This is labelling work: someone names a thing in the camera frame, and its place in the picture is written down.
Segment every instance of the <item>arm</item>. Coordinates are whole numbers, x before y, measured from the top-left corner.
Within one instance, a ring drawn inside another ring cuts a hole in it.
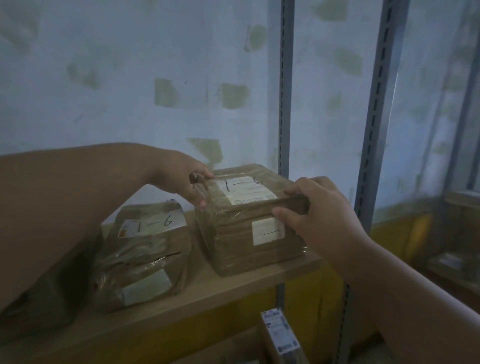
[[[286,192],[309,198],[308,215],[273,214],[351,285],[401,362],[480,363],[480,315],[373,242],[328,178],[302,178]]]
[[[0,310],[145,184],[205,204],[177,151],[132,143],[0,157]]]

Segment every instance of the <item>yellow wall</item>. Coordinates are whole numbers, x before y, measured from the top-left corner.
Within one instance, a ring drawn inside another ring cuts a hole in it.
[[[430,215],[405,217],[375,226],[373,239],[410,262],[424,244]],[[333,351],[342,305],[342,279],[328,266],[286,282],[285,315],[311,363]],[[71,348],[38,363],[169,363],[257,324],[259,312],[275,306],[275,288],[177,322],[168,327],[127,335],[112,342]],[[354,341],[375,333],[372,322],[358,315]]]

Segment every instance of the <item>person's left arm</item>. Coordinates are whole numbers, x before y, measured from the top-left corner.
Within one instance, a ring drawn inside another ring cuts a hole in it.
[[[205,204],[181,152],[133,143],[0,157],[0,310],[145,184]]]

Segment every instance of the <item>hand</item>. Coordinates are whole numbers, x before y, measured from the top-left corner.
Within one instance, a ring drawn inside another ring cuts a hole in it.
[[[154,173],[150,184],[171,194],[179,194],[194,206],[205,208],[205,198],[193,189],[193,172],[206,178],[213,178],[213,173],[205,164],[182,152],[168,149],[160,151],[161,157],[156,158],[157,163],[160,160],[160,168]]]
[[[327,177],[302,177],[285,193],[307,196],[311,204],[308,215],[283,207],[272,209],[273,215],[295,230],[317,254],[337,258],[349,242],[367,236],[348,200]]]

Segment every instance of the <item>package wrapped in tape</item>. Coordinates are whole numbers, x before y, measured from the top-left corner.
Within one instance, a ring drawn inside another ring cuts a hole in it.
[[[191,249],[177,201],[123,207],[96,257],[97,308],[109,312],[180,293]]]
[[[0,313],[0,344],[71,323],[82,307],[102,235],[97,227]]]
[[[219,275],[245,272],[305,252],[300,236],[272,215],[276,206],[308,212],[305,196],[284,193],[292,181],[258,164],[216,170],[214,175],[213,179],[199,177],[195,188],[206,197],[207,207],[195,213]]]

